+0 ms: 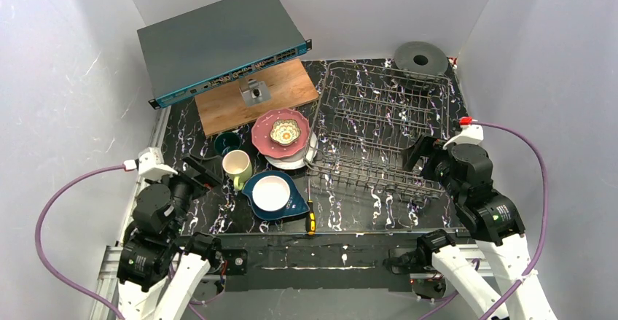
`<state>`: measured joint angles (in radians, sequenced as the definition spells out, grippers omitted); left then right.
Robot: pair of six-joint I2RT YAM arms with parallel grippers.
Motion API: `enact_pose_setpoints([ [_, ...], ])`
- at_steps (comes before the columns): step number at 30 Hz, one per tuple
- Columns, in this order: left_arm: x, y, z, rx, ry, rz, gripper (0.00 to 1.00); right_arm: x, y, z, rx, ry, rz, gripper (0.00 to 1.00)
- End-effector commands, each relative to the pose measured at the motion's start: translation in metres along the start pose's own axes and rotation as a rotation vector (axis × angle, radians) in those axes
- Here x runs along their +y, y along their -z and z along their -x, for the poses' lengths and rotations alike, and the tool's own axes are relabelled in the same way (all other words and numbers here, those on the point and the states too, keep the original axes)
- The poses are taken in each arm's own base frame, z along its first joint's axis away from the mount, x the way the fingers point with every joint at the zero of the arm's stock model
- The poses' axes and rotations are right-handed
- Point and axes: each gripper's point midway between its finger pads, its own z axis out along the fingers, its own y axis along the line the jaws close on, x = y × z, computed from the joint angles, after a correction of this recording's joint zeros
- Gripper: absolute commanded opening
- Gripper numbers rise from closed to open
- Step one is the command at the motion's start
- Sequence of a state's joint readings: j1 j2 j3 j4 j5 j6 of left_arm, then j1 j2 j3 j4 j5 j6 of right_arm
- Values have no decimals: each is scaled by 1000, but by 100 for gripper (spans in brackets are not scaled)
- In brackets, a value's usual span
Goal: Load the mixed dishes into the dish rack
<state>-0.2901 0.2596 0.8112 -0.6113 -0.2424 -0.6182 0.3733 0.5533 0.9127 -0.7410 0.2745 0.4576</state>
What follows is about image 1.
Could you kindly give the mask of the dark green mug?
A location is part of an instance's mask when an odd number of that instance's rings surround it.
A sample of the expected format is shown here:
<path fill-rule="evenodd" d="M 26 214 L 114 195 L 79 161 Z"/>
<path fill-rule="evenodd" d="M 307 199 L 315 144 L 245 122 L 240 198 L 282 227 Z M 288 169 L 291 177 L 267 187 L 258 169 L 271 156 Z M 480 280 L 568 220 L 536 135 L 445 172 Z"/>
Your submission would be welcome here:
<path fill-rule="evenodd" d="M 214 149 L 218 155 L 225 156 L 227 153 L 240 149 L 241 137 L 234 132 L 220 133 L 214 139 Z"/>

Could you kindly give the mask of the light green mug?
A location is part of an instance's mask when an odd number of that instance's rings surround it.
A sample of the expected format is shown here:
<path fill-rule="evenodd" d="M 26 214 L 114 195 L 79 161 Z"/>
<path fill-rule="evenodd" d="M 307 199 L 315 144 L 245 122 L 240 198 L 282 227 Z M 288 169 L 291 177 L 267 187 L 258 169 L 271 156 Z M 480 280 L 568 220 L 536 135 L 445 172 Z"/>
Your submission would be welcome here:
<path fill-rule="evenodd" d="M 241 191 L 245 183 L 253 176 L 253 168 L 248 153 L 239 149 L 228 152 L 224 156 L 222 167 L 233 181 L 236 191 Z"/>

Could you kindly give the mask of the white bowl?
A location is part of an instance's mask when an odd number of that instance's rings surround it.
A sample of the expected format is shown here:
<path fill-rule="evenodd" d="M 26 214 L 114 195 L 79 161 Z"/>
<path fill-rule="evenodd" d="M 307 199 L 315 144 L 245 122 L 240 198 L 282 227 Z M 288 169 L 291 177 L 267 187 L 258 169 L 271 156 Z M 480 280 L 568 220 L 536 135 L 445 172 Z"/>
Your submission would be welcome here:
<path fill-rule="evenodd" d="M 290 187 L 280 176 L 266 176 L 259 179 L 252 192 L 256 207 L 269 212 L 281 210 L 290 197 Z"/>

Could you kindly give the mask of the small patterned flower dish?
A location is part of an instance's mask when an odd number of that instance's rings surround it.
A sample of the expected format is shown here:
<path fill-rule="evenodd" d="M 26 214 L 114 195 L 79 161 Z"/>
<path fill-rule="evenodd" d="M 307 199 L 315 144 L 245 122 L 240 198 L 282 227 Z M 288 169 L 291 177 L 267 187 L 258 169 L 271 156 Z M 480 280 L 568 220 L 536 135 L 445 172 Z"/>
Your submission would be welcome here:
<path fill-rule="evenodd" d="M 302 134 L 296 120 L 276 120 L 273 123 L 270 138 L 275 143 L 287 147 L 293 144 Z"/>

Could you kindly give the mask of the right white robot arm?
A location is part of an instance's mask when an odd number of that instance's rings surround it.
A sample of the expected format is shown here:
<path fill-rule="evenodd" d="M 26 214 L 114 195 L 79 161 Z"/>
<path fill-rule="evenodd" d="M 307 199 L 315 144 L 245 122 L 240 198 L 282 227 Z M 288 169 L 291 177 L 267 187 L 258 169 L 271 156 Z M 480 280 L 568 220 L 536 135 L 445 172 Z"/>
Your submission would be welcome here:
<path fill-rule="evenodd" d="M 455 205 L 489 264 L 494 290 L 444 230 L 417 239 L 417 248 L 400 257 L 403 265 L 431 266 L 462 296 L 479 319 L 555 319 L 530 255 L 523 220 L 512 200 L 493 186 L 493 163 L 481 147 L 482 128 L 472 125 L 449 140 L 421 136 L 403 150 L 403 168 L 411 171 L 424 157 L 421 176 L 438 182 Z"/>

